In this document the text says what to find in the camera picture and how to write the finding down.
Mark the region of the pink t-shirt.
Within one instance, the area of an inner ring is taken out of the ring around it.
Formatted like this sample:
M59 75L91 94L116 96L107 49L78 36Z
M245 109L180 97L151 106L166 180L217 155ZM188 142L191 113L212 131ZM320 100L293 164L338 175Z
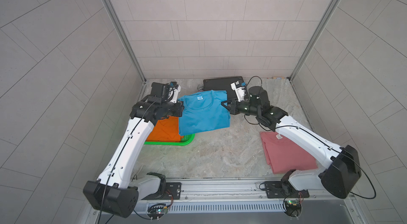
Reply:
M273 174L317 169L316 159L290 139L275 132L260 132L267 164Z

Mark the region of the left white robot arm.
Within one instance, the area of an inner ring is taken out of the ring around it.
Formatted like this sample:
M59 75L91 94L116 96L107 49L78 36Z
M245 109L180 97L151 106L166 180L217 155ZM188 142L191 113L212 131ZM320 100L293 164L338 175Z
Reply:
M106 168L95 181L87 181L83 194L93 209L127 218L138 200L166 194L165 176L150 172L131 185L131 174L150 133L159 120L181 117L177 82L152 83L149 95L133 105L124 136Z

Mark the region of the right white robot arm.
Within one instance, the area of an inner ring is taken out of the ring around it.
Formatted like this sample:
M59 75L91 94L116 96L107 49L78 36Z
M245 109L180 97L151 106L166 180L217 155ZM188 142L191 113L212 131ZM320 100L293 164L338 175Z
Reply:
M267 92L260 86L249 89L243 83L231 83L236 98L222 102L232 115L255 116L259 125L276 132L311 154L322 168L310 171L290 170L284 176L289 187L297 190L325 189L345 199L362 175L358 152L342 147L302 126L283 109L270 105Z

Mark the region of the orange t-shirt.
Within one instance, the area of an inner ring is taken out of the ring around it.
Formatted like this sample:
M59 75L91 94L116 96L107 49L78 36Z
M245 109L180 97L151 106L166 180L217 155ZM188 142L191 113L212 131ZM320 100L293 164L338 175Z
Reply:
M159 120L146 141L150 142L181 142L183 136L179 135L179 118L168 117Z

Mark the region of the blue t-shirt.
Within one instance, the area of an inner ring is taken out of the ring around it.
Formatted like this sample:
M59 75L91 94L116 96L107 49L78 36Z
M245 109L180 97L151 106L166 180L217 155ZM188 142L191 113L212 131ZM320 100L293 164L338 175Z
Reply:
M226 91L203 91L179 98L184 110L179 118L179 135L203 133L230 126L230 112L222 106Z

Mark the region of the green plastic basket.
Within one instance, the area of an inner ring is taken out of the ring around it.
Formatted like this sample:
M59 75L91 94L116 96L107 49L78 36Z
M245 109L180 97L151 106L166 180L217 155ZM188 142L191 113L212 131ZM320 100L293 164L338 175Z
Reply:
M186 146L195 138L195 134L184 136L180 142L163 142L163 141L146 141L145 145L170 145L170 146Z

